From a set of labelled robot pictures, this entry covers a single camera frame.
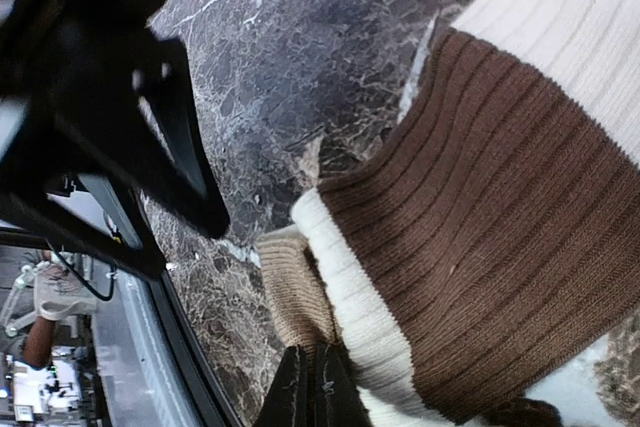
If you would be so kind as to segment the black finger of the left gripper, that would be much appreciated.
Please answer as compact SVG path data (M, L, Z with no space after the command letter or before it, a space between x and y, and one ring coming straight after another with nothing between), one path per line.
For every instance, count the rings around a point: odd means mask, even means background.
M87 253L148 281L166 272L166 258L158 246L133 189L101 175L82 174L80 180L116 224L123 237L113 240L39 188L19 191L1 188L1 219L56 244Z

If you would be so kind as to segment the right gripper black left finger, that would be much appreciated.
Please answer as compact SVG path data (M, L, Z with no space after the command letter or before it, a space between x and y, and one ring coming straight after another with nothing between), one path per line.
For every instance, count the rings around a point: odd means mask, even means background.
M299 346L287 347L254 427L307 425L308 358Z

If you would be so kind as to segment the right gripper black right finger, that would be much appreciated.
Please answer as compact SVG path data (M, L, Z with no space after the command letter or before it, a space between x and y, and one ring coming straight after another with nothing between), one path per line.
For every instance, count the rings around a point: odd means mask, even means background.
M338 346L321 343L316 347L314 392L315 426L371 425Z

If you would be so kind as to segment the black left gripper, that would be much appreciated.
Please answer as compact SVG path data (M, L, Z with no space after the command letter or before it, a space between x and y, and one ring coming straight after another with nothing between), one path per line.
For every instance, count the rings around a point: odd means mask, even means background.
M149 18L166 0L15 0L1 28L1 183L65 174L142 189L201 235L230 216L200 136L183 42Z

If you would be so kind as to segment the white brown striped sock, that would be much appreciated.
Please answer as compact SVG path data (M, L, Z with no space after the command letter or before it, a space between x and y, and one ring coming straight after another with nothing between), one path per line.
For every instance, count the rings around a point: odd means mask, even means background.
M384 146L256 244L370 426L639 422L639 0L474 0Z

